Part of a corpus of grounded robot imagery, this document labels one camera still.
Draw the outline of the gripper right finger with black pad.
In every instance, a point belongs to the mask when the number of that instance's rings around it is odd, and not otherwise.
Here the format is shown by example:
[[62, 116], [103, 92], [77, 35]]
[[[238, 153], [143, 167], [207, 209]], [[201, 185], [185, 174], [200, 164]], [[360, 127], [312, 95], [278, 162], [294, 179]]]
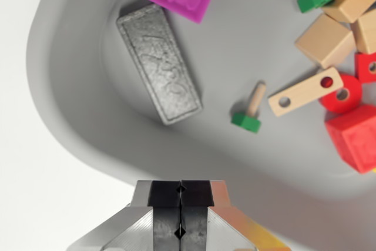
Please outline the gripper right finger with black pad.
[[181, 250], [289, 250], [231, 204], [223, 180], [180, 182]]

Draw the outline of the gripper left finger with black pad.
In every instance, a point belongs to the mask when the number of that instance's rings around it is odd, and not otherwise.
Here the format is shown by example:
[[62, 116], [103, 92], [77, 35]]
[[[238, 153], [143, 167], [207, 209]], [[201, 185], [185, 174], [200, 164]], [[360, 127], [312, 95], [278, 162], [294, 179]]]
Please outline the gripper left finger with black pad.
[[131, 203], [68, 250], [180, 250], [180, 182], [139, 180]]

